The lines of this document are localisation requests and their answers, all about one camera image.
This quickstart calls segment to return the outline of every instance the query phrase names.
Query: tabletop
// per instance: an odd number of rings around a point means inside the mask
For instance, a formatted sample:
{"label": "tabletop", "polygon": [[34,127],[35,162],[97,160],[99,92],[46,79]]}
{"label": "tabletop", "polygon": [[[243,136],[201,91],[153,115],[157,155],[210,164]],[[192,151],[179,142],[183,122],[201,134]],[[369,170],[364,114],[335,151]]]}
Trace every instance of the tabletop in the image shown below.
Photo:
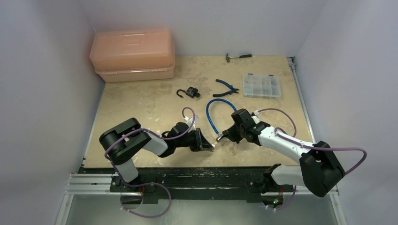
{"label": "tabletop", "polygon": [[[243,75],[248,73],[279,76],[281,97],[245,98]],[[215,82],[216,79],[224,80],[240,89],[239,94],[222,97],[237,109],[245,108],[249,112],[263,108],[281,109],[296,123],[296,137],[311,141],[296,83],[285,56],[253,56],[233,59],[230,63],[223,56],[176,57],[173,79],[106,83],[92,127],[84,167],[111,167],[104,158],[105,151],[99,143],[100,135],[108,129],[129,118],[136,118],[143,127],[161,134],[170,130],[177,122],[184,121],[181,112],[186,106],[194,109],[199,116],[196,127],[201,129],[210,143],[215,143],[217,135],[207,120],[206,105],[214,99],[213,94],[229,90],[223,84]],[[187,90],[190,86],[199,90],[199,98],[190,98],[182,92],[180,94],[184,98],[176,95],[178,89]],[[230,116],[233,109],[228,104],[213,102],[209,112],[219,132],[233,125]],[[191,117],[189,110],[185,114]],[[283,128],[289,135],[293,134],[293,125],[280,112],[261,112],[259,118],[274,127]],[[140,150],[133,157],[133,161],[136,167],[268,166],[276,163],[297,165],[275,150],[248,143],[246,140],[236,144],[226,138],[217,143],[213,151],[192,152],[189,148],[177,148],[174,154],[159,158],[149,151]]]}

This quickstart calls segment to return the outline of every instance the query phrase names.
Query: pliers handle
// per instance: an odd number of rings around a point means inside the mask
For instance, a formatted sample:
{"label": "pliers handle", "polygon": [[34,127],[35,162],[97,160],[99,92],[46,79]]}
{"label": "pliers handle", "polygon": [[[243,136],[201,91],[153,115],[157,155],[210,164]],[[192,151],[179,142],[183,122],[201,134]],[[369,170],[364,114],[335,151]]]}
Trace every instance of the pliers handle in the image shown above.
{"label": "pliers handle", "polygon": [[224,84],[225,86],[227,86],[227,87],[228,87],[229,89],[231,89],[231,90],[229,90],[229,91],[227,91],[227,92],[224,92],[224,93],[222,93],[222,94],[213,94],[213,97],[223,97],[223,96],[226,96],[226,95],[230,95],[230,94],[232,94],[232,93],[239,93],[239,92],[238,92],[239,89],[234,88],[234,87],[233,87],[232,85],[230,85],[229,83],[227,83],[227,82],[225,82],[225,81],[223,81],[223,80],[220,80],[220,79],[216,79],[215,81]]}

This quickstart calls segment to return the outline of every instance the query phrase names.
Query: white wall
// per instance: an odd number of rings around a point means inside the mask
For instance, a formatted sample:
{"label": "white wall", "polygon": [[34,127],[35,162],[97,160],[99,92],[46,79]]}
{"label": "white wall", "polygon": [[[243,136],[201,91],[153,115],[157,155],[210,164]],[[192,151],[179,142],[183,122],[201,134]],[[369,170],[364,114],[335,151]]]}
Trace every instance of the white wall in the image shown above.
{"label": "white wall", "polygon": [[0,2],[1,224],[53,224],[103,82],[77,0]]}
{"label": "white wall", "polygon": [[[316,140],[368,158],[338,185],[348,223],[396,224],[398,1],[328,0],[297,55]],[[358,154],[338,154],[345,169]]]}
{"label": "white wall", "polygon": [[296,55],[326,0],[80,0],[96,31],[169,27],[179,55]]}

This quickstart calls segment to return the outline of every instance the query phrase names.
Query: blue cable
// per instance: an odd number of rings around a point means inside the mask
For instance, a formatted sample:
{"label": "blue cable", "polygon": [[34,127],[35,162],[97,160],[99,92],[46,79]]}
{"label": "blue cable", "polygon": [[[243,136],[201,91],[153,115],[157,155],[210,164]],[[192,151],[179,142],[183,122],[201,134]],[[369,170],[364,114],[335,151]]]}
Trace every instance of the blue cable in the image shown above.
{"label": "blue cable", "polygon": [[211,121],[210,114],[209,114],[209,106],[210,106],[210,104],[211,104],[212,102],[215,102],[215,101],[222,101],[222,102],[228,103],[228,104],[234,109],[234,111],[236,111],[236,108],[235,108],[235,106],[234,106],[231,102],[229,102],[229,101],[227,101],[227,100],[225,100],[225,99],[222,99],[222,98],[215,98],[215,99],[211,100],[211,101],[207,104],[207,106],[206,106],[206,115],[207,115],[207,119],[209,120],[209,123],[210,123],[210,125],[213,127],[213,130],[215,131],[215,133],[218,134],[218,135],[220,135],[220,133],[218,133],[218,130],[215,128],[213,122]]}

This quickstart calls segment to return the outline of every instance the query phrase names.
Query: toolbox lid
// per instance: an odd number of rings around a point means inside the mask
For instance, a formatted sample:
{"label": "toolbox lid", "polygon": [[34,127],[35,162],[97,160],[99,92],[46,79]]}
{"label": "toolbox lid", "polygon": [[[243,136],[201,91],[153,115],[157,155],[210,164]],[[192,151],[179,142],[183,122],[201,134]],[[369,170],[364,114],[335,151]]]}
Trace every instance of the toolbox lid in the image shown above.
{"label": "toolbox lid", "polygon": [[169,29],[99,32],[90,59],[96,70],[167,68],[174,64]]}

